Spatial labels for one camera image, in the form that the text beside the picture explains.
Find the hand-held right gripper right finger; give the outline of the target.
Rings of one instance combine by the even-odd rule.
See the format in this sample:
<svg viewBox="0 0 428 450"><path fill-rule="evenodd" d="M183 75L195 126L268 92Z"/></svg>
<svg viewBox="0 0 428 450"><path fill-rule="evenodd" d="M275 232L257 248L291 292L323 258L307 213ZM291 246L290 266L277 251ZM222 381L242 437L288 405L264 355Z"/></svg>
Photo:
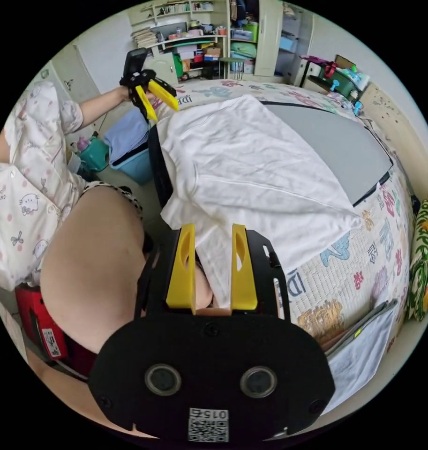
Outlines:
<svg viewBox="0 0 428 450"><path fill-rule="evenodd" d="M232 311L254 312L258 300L247 230L244 225L232 226L231 295Z"/></svg>

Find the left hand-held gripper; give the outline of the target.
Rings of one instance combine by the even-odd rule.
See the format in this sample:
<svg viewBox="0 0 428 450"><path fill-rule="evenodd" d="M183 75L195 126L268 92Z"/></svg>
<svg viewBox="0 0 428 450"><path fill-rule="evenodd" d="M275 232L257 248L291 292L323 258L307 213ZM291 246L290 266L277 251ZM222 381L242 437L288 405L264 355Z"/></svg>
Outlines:
<svg viewBox="0 0 428 450"><path fill-rule="evenodd" d="M156 122L157 116L145 89L171 109L179 110L176 90L158 78L156 72L151 69L144 69L140 72L123 76L120 80L120 85L128 88L129 98L133 106L137 107L148 121Z"/></svg>

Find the person's left hand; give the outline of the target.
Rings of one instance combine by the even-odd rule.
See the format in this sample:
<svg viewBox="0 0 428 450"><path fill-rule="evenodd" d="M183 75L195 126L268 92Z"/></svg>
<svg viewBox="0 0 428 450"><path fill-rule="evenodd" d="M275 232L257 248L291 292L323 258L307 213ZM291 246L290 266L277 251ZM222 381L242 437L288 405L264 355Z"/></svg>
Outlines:
<svg viewBox="0 0 428 450"><path fill-rule="evenodd" d="M119 86L114 89L117 105L130 101L129 91L126 86ZM145 95L150 102L154 101L155 96L147 89L145 89Z"/></svg>

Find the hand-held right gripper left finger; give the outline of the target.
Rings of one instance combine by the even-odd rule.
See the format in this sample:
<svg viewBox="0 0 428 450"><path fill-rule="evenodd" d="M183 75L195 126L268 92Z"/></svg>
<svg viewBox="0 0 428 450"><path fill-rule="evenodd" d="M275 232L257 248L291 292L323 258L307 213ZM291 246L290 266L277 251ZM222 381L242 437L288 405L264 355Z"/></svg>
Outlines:
<svg viewBox="0 0 428 450"><path fill-rule="evenodd" d="M195 226L183 225L176 239L166 304L172 310L196 313Z"/></svg>

